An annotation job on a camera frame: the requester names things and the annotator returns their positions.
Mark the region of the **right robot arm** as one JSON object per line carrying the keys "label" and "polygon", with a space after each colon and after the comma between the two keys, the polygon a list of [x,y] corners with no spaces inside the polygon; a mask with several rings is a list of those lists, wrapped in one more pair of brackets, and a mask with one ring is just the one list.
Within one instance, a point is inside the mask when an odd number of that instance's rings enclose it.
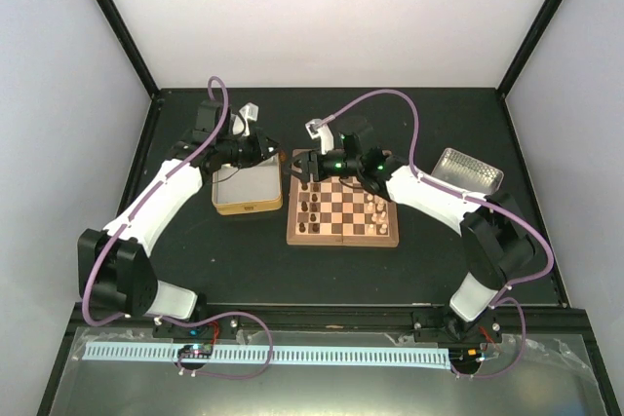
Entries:
{"label": "right robot arm", "polygon": [[326,122],[313,119],[305,128],[320,145],[292,157],[288,172],[300,182],[353,176],[370,194],[414,208],[461,238],[468,272],[443,317],[445,333],[455,341],[473,335],[478,318],[518,282],[518,272],[538,251],[550,250],[521,218],[513,197],[502,191],[487,195],[462,189],[417,169],[408,159],[382,149],[364,119],[347,122],[339,147]]}

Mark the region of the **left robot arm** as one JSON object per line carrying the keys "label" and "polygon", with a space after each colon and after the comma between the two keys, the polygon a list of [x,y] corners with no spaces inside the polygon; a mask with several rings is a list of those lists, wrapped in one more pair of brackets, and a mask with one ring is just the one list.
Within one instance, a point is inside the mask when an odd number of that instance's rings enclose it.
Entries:
{"label": "left robot arm", "polygon": [[279,144],[257,124],[258,107],[231,110],[222,102],[200,103],[194,127],[166,153],[154,178],[136,199],[102,229],[78,239],[79,286],[85,321],[101,326],[91,305],[112,317],[167,317],[188,337],[209,326],[208,311],[191,289],[157,278],[150,257],[177,212],[223,167],[255,168],[278,154]]}

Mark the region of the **wooden chess board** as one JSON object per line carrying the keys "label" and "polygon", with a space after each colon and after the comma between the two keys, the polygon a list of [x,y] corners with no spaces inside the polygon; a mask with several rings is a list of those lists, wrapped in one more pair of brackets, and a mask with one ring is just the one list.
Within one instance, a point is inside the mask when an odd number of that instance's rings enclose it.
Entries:
{"label": "wooden chess board", "polygon": [[[357,246],[357,247],[396,247],[399,244],[399,223],[397,207],[388,202],[385,207],[374,200],[367,200],[367,190],[357,179],[357,175],[333,176],[320,182],[310,183],[308,191],[301,191],[299,181],[291,177],[289,210],[287,222],[287,244],[290,246]],[[319,202],[312,202],[317,194]],[[308,204],[308,219],[298,222],[301,202]],[[374,203],[374,211],[367,211],[368,203]],[[317,204],[318,211],[311,211]],[[386,209],[385,221],[378,219],[382,208]],[[317,214],[317,222],[309,222],[309,215]],[[298,231],[299,223],[306,224],[306,232]],[[382,224],[388,225],[386,234],[380,233]],[[376,234],[368,233],[371,224],[376,226]]]}

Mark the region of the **left controller board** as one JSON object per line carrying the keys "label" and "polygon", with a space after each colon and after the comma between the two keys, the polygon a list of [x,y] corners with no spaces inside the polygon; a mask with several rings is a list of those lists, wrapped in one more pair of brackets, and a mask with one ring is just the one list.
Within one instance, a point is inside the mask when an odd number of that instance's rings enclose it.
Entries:
{"label": "left controller board", "polygon": [[177,354],[180,359],[208,359],[212,356],[213,349],[211,344],[188,344]]}

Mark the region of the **controller board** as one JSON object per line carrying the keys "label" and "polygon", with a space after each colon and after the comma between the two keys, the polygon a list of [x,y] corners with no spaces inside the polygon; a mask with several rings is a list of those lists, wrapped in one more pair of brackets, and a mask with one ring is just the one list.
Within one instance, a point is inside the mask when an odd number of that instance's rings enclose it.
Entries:
{"label": "controller board", "polygon": [[211,344],[188,344],[177,354],[180,359],[208,359],[212,356],[213,349]]}
{"label": "controller board", "polygon": [[458,362],[482,362],[491,358],[491,353],[481,348],[449,349],[448,356],[451,361]]}

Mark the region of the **right controller board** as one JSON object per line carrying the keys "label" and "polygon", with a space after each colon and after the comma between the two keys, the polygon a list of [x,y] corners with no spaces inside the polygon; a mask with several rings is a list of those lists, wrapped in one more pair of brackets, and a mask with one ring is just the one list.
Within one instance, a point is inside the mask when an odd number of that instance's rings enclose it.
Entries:
{"label": "right controller board", "polygon": [[482,362],[491,358],[491,353],[481,348],[449,349],[448,356],[451,361],[458,362]]}

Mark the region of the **yellow metal tin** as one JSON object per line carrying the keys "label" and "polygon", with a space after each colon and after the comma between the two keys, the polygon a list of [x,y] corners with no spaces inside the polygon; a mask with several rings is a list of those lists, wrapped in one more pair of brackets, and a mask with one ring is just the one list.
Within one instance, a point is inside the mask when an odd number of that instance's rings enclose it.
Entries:
{"label": "yellow metal tin", "polygon": [[223,216],[273,211],[283,205],[278,155],[247,169],[225,165],[212,183],[212,202]]}

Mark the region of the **black frame post left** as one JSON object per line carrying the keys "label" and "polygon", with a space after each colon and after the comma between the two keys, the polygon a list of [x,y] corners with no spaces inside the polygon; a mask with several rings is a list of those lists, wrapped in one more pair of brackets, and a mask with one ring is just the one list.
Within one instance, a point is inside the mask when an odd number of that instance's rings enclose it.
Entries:
{"label": "black frame post left", "polygon": [[158,95],[160,89],[150,73],[115,1],[96,0],[96,2],[147,94],[151,98]]}

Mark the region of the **black frame post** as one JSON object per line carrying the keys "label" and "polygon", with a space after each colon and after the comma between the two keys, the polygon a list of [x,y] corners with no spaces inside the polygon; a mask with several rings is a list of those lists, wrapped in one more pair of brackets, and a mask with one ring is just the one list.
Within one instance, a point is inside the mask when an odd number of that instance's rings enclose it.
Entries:
{"label": "black frame post", "polygon": [[115,1],[96,0],[96,2],[147,94],[151,98],[158,95],[160,89],[150,73]]}
{"label": "black frame post", "polygon": [[496,91],[507,97],[564,0],[544,0]]}

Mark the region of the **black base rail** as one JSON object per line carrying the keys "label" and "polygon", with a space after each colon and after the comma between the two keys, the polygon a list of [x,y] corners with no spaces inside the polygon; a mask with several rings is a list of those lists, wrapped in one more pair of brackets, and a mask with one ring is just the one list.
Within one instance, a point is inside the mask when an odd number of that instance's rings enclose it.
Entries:
{"label": "black base rail", "polygon": [[593,338],[587,313],[560,306],[502,305],[484,312],[468,324],[453,319],[442,306],[242,306],[270,331],[389,332],[412,336],[425,343],[475,343],[491,337],[499,342],[504,333],[579,334]]}

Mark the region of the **black frame post right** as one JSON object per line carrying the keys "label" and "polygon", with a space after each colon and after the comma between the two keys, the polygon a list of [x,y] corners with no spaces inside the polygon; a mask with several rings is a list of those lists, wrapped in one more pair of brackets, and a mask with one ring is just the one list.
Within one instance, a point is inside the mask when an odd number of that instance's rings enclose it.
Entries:
{"label": "black frame post right", "polygon": [[544,0],[496,91],[507,97],[564,0]]}

